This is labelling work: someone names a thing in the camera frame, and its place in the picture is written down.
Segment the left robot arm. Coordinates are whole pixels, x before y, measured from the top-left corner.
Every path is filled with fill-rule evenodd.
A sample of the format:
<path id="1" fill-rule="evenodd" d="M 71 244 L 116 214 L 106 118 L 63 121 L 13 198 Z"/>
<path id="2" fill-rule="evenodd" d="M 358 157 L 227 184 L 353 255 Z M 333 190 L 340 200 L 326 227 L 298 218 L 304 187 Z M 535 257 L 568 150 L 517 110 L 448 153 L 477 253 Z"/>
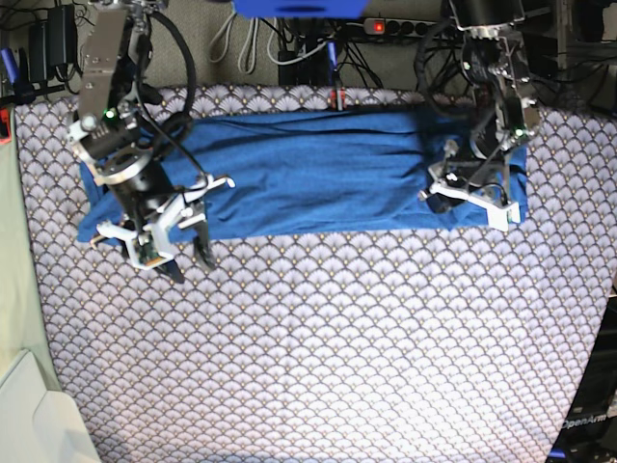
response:
<path id="1" fill-rule="evenodd" d="M 176 192 L 151 227 L 173 254 L 191 241 L 202 263 L 211 239 L 318 232 L 452 229 L 506 231 L 521 219 L 522 188 L 510 163 L 522 157 L 537 111 L 514 29 L 517 5 L 456 1 L 428 29 L 415 57 L 424 103 L 412 112 L 281 112 L 194 123 L 181 151 L 197 166 L 230 168 Z M 462 72 L 474 109 L 446 108 L 425 78 L 425 52 L 451 25 L 465 34 Z"/>

